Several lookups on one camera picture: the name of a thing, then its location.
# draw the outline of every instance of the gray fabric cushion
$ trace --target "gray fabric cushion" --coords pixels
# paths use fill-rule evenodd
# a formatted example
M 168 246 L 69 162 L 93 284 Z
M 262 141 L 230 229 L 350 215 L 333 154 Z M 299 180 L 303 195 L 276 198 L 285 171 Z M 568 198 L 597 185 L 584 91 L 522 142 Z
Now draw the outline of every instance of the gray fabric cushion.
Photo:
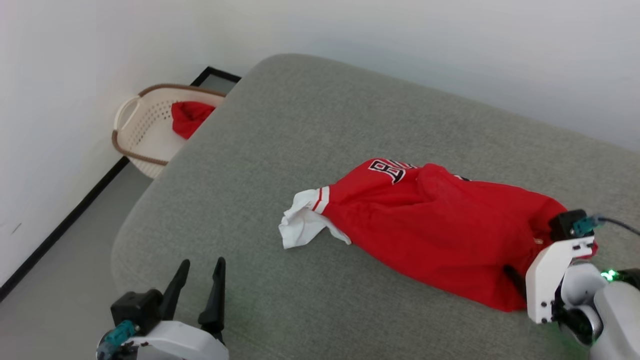
M 120 291 L 191 273 L 177 319 L 195 324 L 227 259 L 232 359 L 584 359 L 555 324 L 501 313 L 405 278 L 322 232 L 284 250 L 296 192 L 364 160 L 433 162 L 640 224 L 640 156 L 487 105 L 342 63 L 257 65 L 140 199 L 113 250 Z M 598 230 L 602 267 L 638 266 L 640 239 Z

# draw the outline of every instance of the red cloth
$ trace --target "red cloth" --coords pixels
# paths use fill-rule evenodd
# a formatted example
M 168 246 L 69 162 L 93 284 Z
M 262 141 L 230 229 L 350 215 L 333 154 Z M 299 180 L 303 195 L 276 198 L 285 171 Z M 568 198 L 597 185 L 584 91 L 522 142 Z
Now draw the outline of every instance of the red cloth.
M 214 106 L 196 101 L 175 102 L 171 105 L 173 130 L 188 139 L 215 110 Z
M 408 277 L 503 311 L 526 308 L 503 266 L 524 277 L 551 244 L 548 221 L 566 211 L 523 188 L 385 159 L 366 161 L 328 193 L 321 195 L 328 200 L 322 214 L 370 255 Z

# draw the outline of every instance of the laundry basket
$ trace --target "laundry basket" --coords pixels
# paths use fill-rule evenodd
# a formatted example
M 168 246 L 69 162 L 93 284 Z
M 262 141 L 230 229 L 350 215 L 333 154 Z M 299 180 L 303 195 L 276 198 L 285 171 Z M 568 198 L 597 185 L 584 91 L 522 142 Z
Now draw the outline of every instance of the laundry basket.
M 197 101 L 218 107 L 225 94 L 195 86 L 160 84 L 125 101 L 113 124 L 111 141 L 146 176 L 155 178 L 187 142 L 173 132 L 171 107 L 175 102 Z M 123 123 L 124 113 L 135 104 Z

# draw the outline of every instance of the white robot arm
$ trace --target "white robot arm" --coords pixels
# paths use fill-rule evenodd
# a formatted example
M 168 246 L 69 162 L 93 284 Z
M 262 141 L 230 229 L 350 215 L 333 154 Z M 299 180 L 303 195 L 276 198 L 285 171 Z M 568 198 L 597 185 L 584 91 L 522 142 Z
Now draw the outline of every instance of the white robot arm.
M 205 310 L 198 317 L 200 329 L 173 321 L 180 290 L 189 273 L 184 260 L 164 294 L 132 291 L 111 305 L 116 328 L 107 332 L 96 351 L 97 360 L 228 360 L 222 340 L 225 314 L 225 260 L 219 258 L 214 284 Z
M 590 347 L 590 359 L 640 359 L 640 270 L 601 272 L 580 259 L 593 253 L 597 223 L 583 210 L 550 223 L 555 242 L 525 277 L 527 313 L 536 323 L 557 322 Z

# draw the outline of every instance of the basketball jersey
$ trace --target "basketball jersey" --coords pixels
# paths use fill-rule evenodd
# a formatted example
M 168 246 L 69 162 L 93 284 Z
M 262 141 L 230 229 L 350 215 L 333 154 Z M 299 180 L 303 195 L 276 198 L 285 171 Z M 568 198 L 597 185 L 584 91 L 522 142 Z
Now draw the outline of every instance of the basketball jersey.
M 524 277 L 551 244 L 548 221 L 564 211 L 545 195 L 466 181 L 439 165 L 371 159 L 333 185 L 298 193 L 279 228 L 286 249 L 328 227 L 401 274 L 513 311 L 526 302 L 504 266 Z

